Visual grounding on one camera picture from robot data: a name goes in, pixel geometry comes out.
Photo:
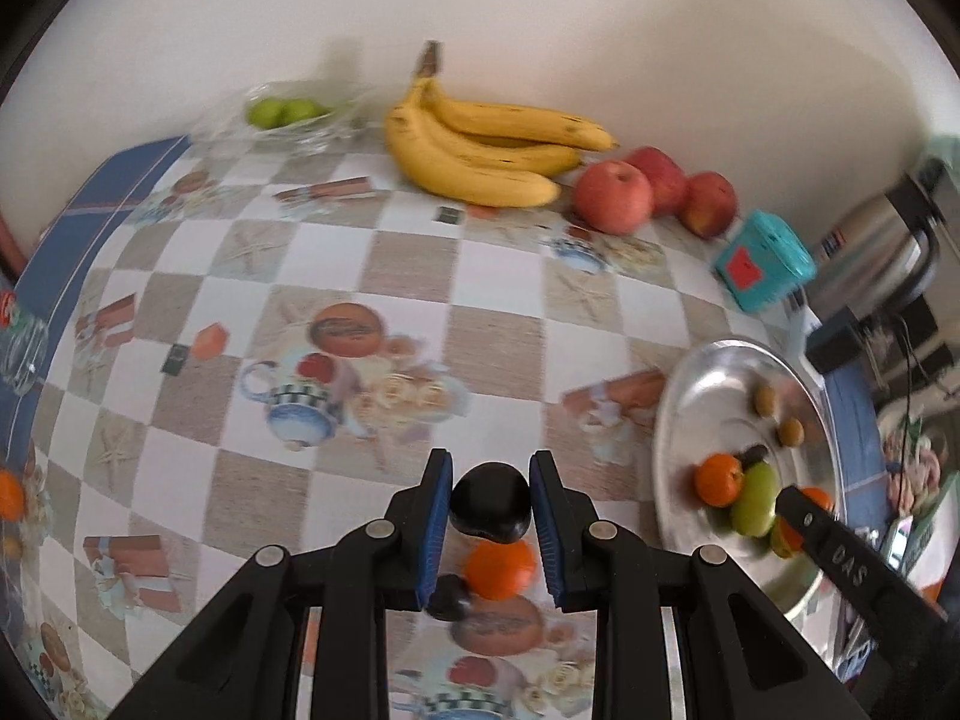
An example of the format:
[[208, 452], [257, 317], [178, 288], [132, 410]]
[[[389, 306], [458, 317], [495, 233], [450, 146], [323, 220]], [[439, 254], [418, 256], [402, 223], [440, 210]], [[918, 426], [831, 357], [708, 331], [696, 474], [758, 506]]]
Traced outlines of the green guava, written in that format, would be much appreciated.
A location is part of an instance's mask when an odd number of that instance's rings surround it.
[[731, 505], [732, 528], [739, 535], [765, 538], [776, 518], [776, 498], [781, 481], [776, 468], [768, 461], [750, 466], [743, 475], [740, 494]]
[[794, 555], [793, 548], [789, 546], [778, 528], [773, 528], [770, 532], [770, 548], [781, 559], [791, 559]]

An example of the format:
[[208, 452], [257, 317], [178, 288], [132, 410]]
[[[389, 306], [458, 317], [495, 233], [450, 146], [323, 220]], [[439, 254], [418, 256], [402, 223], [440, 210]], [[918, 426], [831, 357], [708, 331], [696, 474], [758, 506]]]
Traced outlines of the dark plum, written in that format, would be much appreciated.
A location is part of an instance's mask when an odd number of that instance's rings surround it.
[[758, 465], [759, 463], [765, 463], [768, 460], [768, 455], [770, 455], [770, 450], [768, 447], [763, 444], [750, 445], [747, 449], [742, 450], [737, 458], [740, 461], [740, 466], [742, 470], [747, 472], [752, 466]]
[[449, 522], [467, 536], [512, 544], [527, 533], [532, 518], [529, 483], [516, 466], [485, 461], [455, 483]]
[[472, 609], [472, 594], [469, 584], [459, 575], [443, 574], [436, 580], [433, 593], [425, 610], [444, 622], [457, 622], [466, 619]]

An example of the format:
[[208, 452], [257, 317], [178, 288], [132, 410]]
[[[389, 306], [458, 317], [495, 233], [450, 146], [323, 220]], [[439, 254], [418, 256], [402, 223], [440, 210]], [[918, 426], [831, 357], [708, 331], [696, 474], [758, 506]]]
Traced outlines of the brown longan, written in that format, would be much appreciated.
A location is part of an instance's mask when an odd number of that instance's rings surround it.
[[776, 435], [782, 447], [800, 447], [805, 440], [804, 424], [797, 418], [783, 419], [778, 424]]
[[762, 383], [755, 388], [752, 406], [760, 418], [772, 418], [778, 409], [778, 395], [769, 383]]

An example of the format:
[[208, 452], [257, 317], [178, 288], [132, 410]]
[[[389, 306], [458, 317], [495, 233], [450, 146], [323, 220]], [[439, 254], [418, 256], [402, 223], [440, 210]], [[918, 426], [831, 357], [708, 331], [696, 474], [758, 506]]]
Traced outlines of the large steel plate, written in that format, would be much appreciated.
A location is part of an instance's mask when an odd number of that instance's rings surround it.
[[841, 511], [838, 461], [822, 406], [771, 349], [710, 341], [670, 372], [659, 403], [652, 489], [662, 543], [677, 553], [724, 548], [786, 616], [797, 616], [820, 571], [789, 548], [776, 522], [794, 486]]

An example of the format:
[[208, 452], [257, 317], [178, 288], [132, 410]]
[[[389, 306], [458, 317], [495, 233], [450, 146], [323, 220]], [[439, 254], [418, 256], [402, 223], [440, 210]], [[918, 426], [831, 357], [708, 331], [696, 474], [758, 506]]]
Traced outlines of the black power adapter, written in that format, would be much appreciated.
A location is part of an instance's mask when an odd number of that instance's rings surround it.
[[864, 353], [864, 337], [873, 325], [871, 316], [856, 317], [843, 307], [807, 337], [805, 359], [819, 374], [848, 366]]

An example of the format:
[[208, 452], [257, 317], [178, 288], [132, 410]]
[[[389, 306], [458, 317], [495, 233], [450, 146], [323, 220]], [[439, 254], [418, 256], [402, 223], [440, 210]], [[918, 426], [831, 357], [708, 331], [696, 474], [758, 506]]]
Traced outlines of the clear fruit container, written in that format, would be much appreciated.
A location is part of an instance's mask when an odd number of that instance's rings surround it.
[[2, 468], [2, 562], [37, 580], [39, 553], [52, 535], [52, 500], [46, 470], [34, 455], [21, 472]]

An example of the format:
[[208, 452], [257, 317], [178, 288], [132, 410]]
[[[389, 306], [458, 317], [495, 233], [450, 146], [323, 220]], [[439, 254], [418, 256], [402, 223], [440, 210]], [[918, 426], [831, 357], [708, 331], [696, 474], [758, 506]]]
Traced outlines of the teal toy box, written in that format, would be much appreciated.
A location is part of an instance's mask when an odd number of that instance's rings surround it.
[[815, 278], [811, 252], [779, 216], [755, 210], [715, 261], [740, 310], [756, 314]]

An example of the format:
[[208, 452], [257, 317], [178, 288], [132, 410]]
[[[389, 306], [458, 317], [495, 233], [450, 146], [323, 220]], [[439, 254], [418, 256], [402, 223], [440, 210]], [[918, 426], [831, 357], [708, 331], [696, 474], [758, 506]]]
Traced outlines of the steel thermos kettle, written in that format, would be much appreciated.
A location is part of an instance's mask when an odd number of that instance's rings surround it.
[[864, 320], [919, 298], [939, 263], [940, 220], [928, 191], [910, 176], [851, 208], [812, 247], [817, 274], [805, 286], [812, 312], [822, 322], [844, 312]]

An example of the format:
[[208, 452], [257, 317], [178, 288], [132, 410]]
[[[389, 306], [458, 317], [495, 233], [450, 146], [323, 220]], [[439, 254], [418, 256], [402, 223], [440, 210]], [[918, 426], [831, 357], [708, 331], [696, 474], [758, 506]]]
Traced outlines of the right red apple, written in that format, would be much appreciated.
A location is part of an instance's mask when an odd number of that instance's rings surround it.
[[677, 215], [686, 231], [700, 239], [726, 232], [739, 210], [734, 186], [719, 172], [706, 171], [686, 179], [685, 199]]

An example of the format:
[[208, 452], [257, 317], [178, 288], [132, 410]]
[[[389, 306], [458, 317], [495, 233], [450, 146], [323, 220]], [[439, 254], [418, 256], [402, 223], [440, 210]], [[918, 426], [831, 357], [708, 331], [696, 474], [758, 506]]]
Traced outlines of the red apple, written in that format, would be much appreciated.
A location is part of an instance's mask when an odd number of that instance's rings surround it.
[[739, 210], [734, 186], [719, 172], [706, 171], [686, 179], [685, 199], [677, 215], [686, 231], [700, 239], [726, 232]]
[[626, 162], [641, 171], [651, 185], [652, 215], [677, 216], [686, 193], [686, 176], [680, 166], [654, 146], [631, 151]]

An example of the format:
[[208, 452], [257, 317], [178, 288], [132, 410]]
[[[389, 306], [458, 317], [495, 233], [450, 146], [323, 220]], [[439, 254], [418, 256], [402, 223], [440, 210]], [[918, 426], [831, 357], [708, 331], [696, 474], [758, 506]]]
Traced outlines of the middle red apple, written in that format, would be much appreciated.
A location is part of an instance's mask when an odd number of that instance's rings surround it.
[[626, 162], [641, 171], [651, 185], [652, 215], [677, 216], [686, 193], [686, 176], [680, 166], [654, 146], [631, 151]]

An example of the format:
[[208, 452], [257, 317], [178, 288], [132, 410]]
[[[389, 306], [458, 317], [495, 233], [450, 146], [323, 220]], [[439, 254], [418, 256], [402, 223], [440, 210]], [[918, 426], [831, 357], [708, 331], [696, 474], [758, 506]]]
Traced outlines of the clear glass mug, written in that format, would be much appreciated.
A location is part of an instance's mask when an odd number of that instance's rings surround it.
[[0, 369], [2, 382], [18, 397], [39, 379], [46, 357], [47, 325], [25, 309], [13, 289], [3, 289], [0, 301]]

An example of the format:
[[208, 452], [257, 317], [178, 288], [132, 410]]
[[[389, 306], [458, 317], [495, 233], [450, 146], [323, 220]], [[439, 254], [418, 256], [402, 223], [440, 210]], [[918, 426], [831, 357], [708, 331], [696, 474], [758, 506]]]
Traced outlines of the front pink apple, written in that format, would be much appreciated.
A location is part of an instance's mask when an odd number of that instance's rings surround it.
[[625, 161], [589, 166], [573, 188], [574, 211], [583, 221], [610, 236], [630, 236], [652, 216], [652, 187], [646, 176]]

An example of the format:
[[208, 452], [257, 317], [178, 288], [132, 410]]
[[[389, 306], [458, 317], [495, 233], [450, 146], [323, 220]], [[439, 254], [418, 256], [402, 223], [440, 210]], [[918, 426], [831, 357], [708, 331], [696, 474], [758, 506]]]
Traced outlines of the yellow banana bunch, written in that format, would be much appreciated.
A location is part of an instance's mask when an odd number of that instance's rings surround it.
[[617, 146], [607, 128], [582, 115], [455, 99], [439, 70], [441, 44], [430, 41], [384, 122], [400, 172], [433, 195], [485, 208], [539, 208], [560, 197], [556, 177], [578, 167], [586, 151]]

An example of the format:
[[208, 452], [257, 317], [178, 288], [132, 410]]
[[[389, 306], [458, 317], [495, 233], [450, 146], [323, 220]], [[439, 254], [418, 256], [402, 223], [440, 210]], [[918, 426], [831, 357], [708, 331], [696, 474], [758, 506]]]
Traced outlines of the clear bag green fruit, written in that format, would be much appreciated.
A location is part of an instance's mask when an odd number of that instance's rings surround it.
[[364, 124], [366, 98], [368, 88], [348, 80], [263, 83], [205, 112], [192, 128], [192, 140], [322, 153]]

